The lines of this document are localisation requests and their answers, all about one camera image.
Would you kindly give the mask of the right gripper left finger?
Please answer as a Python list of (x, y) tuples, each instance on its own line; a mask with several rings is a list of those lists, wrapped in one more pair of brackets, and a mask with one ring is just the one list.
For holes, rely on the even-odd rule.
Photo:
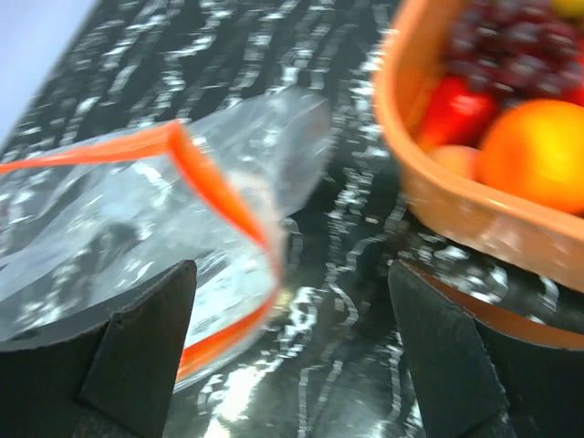
[(182, 261), (2, 342), (2, 436), (162, 436), (196, 284)]

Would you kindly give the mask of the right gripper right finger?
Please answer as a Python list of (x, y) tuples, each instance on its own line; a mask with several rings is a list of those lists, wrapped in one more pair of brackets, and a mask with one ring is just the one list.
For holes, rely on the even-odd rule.
[(580, 437), (583, 337), (402, 261), (389, 291), (429, 437)]

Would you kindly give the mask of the clear orange zip bag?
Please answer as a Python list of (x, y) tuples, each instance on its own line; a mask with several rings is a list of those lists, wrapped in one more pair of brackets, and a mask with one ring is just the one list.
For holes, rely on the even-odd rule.
[(201, 380), (260, 336), (283, 279), (284, 221), (315, 190), (330, 146), (328, 101), (291, 87), (4, 163), (2, 339), (192, 260), (175, 387)]

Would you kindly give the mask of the purple grape bunch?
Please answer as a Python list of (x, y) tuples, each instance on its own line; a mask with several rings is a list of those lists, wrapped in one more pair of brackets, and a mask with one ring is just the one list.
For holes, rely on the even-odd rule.
[(571, 99), (583, 89), (583, 29), (552, 1), (466, 1), (444, 62), (470, 90), (500, 100)]

